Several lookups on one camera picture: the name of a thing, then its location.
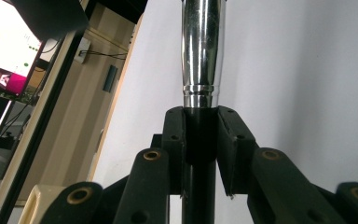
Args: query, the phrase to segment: black pole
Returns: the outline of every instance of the black pole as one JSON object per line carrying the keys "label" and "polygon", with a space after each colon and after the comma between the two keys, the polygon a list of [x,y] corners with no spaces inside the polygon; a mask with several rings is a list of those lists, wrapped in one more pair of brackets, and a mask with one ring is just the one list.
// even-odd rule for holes
{"label": "black pole", "polygon": [[182,223],[214,223],[217,108],[185,108],[186,164]]}

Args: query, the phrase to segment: silver rod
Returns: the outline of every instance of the silver rod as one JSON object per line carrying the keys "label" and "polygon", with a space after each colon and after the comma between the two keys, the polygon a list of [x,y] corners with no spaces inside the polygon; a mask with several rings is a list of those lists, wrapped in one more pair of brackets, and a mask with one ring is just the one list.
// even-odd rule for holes
{"label": "silver rod", "polygon": [[226,0],[183,0],[182,72],[185,107],[217,107]]}

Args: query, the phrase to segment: electronic device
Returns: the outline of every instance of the electronic device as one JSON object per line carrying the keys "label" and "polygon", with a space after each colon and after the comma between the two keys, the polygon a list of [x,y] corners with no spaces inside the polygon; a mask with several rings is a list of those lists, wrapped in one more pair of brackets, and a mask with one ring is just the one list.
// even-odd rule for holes
{"label": "electronic device", "polygon": [[43,42],[28,28],[16,8],[0,0],[0,91],[22,95],[34,71]]}

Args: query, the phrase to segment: metal shaft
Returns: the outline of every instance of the metal shaft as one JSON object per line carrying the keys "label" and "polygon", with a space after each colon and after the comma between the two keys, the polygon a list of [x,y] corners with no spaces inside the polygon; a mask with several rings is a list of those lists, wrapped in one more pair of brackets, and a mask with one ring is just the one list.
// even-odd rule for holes
{"label": "metal shaft", "polygon": [[183,0],[182,69],[186,115],[183,224],[214,223],[217,97],[226,0]]}
{"label": "metal shaft", "polygon": [[185,107],[217,107],[226,0],[183,0],[182,70]]}

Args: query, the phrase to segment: white wall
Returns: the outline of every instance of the white wall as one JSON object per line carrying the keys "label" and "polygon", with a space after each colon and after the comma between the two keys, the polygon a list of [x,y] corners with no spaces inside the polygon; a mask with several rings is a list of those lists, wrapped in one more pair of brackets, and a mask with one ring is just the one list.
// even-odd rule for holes
{"label": "white wall", "polygon": [[[146,7],[94,176],[104,187],[129,173],[165,111],[183,104],[181,10],[180,0]],[[358,181],[358,1],[227,1],[219,104],[312,183],[334,191]],[[216,223],[249,218],[244,196],[231,202],[220,182],[216,194]]]}

